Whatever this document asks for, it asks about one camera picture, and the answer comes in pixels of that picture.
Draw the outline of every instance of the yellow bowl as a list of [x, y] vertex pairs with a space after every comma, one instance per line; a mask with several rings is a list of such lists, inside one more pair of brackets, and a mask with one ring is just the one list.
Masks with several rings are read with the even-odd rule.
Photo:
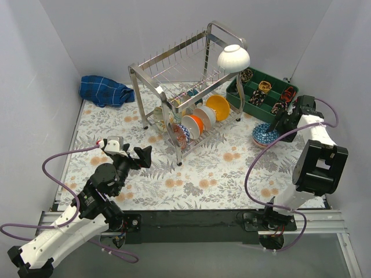
[[222, 96], [214, 95], [209, 97], [206, 102], [206, 106], [214, 109], [216, 114], [216, 120], [225, 120], [230, 114], [230, 104]]

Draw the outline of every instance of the gray floor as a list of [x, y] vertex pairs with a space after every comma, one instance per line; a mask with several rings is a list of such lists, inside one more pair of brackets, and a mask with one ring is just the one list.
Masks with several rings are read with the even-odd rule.
[[[287, 235], [290, 242], [296, 235]], [[86, 243], [68, 256], [53, 278], [67, 277], [350, 277], [336, 235], [305, 235], [292, 249], [272, 255], [238, 243], [139, 244], [127, 264]]]

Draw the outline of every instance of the table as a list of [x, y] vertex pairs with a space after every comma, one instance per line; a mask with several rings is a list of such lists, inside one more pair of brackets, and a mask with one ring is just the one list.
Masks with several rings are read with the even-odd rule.
[[[175, 93], [182, 85], [173, 86]], [[216, 93], [225, 95], [228, 82]], [[146, 113], [159, 105], [159, 99], [148, 89], [142, 90]], [[73, 148], [87, 148], [108, 136], [123, 136], [133, 147], [152, 145], [150, 169], [131, 171], [126, 186], [115, 199], [122, 210], [186, 210], [186, 209], [251, 209], [261, 208], [245, 193], [243, 182], [248, 167], [261, 151], [252, 141], [252, 130], [262, 121], [244, 113], [240, 122], [234, 122], [212, 139], [189, 154], [182, 166], [176, 165], [176, 156], [154, 130], [144, 130], [136, 102], [120, 108], [100, 108], [85, 101], [76, 127]], [[279, 142], [258, 162], [249, 179], [249, 190], [261, 201], [292, 185], [292, 169], [304, 148], [297, 136], [292, 143]], [[71, 155], [65, 170], [64, 183], [80, 193], [95, 168], [110, 162], [100, 149]], [[59, 211], [70, 204], [72, 196], [60, 190], [57, 197]], [[322, 198], [316, 197], [302, 208], [324, 208]]]

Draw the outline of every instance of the white bowl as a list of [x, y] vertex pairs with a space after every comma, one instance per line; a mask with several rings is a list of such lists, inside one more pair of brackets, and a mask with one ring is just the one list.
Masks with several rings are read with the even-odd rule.
[[181, 119], [181, 124], [188, 129], [191, 139], [196, 140], [201, 135], [202, 130], [199, 129], [197, 122], [192, 117], [184, 116]]
[[216, 114], [214, 109], [207, 106], [202, 106], [193, 110], [193, 115], [199, 117], [203, 122], [203, 129], [211, 130], [216, 122]]
[[240, 72], [250, 66], [250, 56], [239, 45], [228, 45], [219, 55], [218, 66], [229, 73]]

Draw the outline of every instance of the plaid towel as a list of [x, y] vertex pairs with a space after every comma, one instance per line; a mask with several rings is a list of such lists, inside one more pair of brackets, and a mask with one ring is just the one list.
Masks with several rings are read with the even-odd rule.
[[106, 105], [120, 107], [123, 103], [134, 101], [133, 89], [96, 75], [81, 78], [79, 95], [84, 100], [90, 100], [99, 107], [105, 107]]

